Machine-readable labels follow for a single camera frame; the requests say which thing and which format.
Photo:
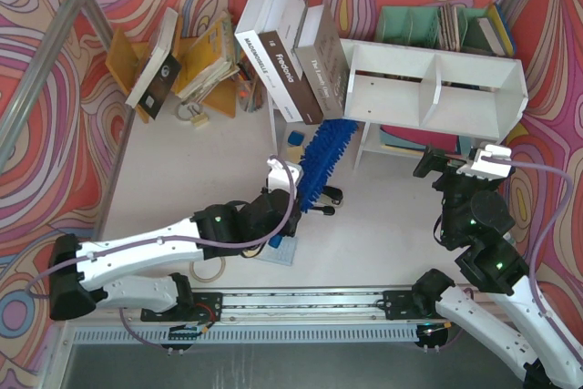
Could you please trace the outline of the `white black stapler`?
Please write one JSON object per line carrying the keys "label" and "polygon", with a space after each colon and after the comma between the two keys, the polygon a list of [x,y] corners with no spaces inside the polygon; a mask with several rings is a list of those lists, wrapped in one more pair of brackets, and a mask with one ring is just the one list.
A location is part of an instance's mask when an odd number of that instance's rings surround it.
{"label": "white black stapler", "polygon": [[343,205],[343,191],[333,186],[324,186],[322,193],[318,198],[318,202],[335,208],[340,208]]}

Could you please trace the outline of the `blue microfiber duster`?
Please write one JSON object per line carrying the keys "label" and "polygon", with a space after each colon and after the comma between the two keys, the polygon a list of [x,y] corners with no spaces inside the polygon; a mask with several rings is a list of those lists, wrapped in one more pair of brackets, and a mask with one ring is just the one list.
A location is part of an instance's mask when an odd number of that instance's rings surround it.
{"label": "blue microfiber duster", "polygon": [[324,206],[318,202],[322,188],[329,186],[327,181],[356,129],[353,120],[325,120],[316,129],[298,165],[274,157],[268,160],[271,170],[267,190],[284,189],[290,193],[288,209],[276,227],[278,232],[269,234],[269,243],[292,237],[303,213],[309,213],[314,206]]}

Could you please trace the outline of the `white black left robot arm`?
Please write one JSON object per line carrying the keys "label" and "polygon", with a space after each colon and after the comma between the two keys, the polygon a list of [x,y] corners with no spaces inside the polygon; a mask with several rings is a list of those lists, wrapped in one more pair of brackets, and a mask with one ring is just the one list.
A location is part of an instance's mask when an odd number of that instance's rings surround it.
{"label": "white black left robot arm", "polygon": [[56,239],[49,259],[49,317],[69,321],[98,308],[139,308],[166,321],[195,309],[188,277],[151,279],[144,271],[179,261],[239,256],[275,236],[292,237],[302,213],[284,189],[263,190],[253,202],[214,204],[158,230],[112,240]]}

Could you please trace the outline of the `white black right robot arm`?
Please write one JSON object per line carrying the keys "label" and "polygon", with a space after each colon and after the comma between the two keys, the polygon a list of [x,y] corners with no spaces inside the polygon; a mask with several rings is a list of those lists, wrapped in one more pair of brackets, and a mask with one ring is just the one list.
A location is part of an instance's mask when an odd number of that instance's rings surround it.
{"label": "white black right robot arm", "polygon": [[[497,191],[518,168],[553,173],[566,182],[557,211],[539,233],[528,260],[506,238],[515,221]],[[547,165],[515,161],[509,148],[494,144],[472,149],[465,159],[428,146],[414,176],[422,179],[431,171],[439,172],[432,186],[443,195],[435,241],[449,251],[463,250],[455,260],[460,272],[502,308],[512,323],[500,322],[437,269],[414,284],[414,306],[423,315],[439,315],[470,333],[526,388],[581,387],[582,345],[550,310],[536,279],[537,255],[570,201],[572,178]]]}

